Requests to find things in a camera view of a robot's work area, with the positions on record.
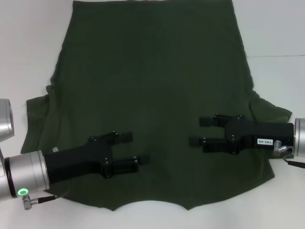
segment white surface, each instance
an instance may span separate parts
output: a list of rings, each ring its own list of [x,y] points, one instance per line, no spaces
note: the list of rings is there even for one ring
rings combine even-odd
[[[17,155],[23,144],[25,101],[46,94],[70,20],[71,2],[0,0],[0,98],[11,100],[15,120],[15,137],[0,144],[5,156]],[[233,2],[248,57],[305,55],[305,1]],[[263,98],[293,111],[292,120],[305,117],[305,57],[254,57],[248,61],[255,89]],[[0,203],[0,228],[304,228],[305,170],[290,167],[281,159],[271,160],[271,165],[276,177],[260,187],[190,211],[146,201],[111,212],[64,199],[25,211],[21,200],[14,199]]]

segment dark green fabric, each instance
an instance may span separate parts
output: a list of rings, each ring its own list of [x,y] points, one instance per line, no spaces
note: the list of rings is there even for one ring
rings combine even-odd
[[[186,209],[225,200],[274,177],[263,150],[203,154],[189,136],[222,137],[199,117],[243,114],[287,122],[291,113],[253,91],[231,0],[74,2],[48,95],[27,102],[22,152],[83,145],[92,135],[133,131],[115,158],[151,154],[138,174],[91,174],[50,192],[116,209],[142,200]]]

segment metal cylinder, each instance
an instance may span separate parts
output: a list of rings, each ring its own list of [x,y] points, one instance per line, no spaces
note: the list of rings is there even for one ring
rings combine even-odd
[[[6,176],[3,157],[0,150],[0,201],[12,198],[10,194],[10,186],[8,183],[8,178]]]
[[[295,156],[305,157],[305,118],[295,119]]]
[[[25,195],[22,197],[22,202],[25,210],[30,210],[32,208],[31,198],[29,195]]]
[[[0,99],[0,142],[14,136],[13,115],[8,99]]]
[[[10,157],[10,172],[18,197],[49,189],[49,178],[41,151]]]
[[[281,146],[282,146],[281,141],[275,141],[274,142],[273,156],[279,157],[281,155],[281,152],[280,152]]]

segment cable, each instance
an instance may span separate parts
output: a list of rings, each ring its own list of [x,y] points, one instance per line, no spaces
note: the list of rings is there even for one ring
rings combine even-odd
[[[286,158],[287,158],[288,156],[290,156],[290,155],[293,156],[294,154],[291,152],[291,153],[289,153],[289,154],[287,154],[287,155],[285,155],[285,156],[283,157],[283,160],[284,160],[285,162],[287,162],[288,165],[290,165],[290,166],[295,166],[295,167],[299,167],[299,168],[305,168],[305,163],[303,163],[303,162],[288,161]]]
[[[38,203],[41,204],[41,203],[48,202],[48,201],[55,200],[55,199],[56,199],[56,196],[49,196],[49,197],[40,197],[37,200],[38,200]]]
[[[60,196],[55,196],[55,197],[56,197],[56,199],[62,198],[62,197],[64,197],[64,196],[68,195],[69,192],[70,192],[70,189],[68,189],[66,192],[62,193]]]

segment label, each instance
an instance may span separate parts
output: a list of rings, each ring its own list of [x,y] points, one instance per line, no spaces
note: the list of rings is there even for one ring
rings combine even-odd
[[[258,145],[267,145],[267,146],[273,146],[273,140],[272,139],[257,139]]]

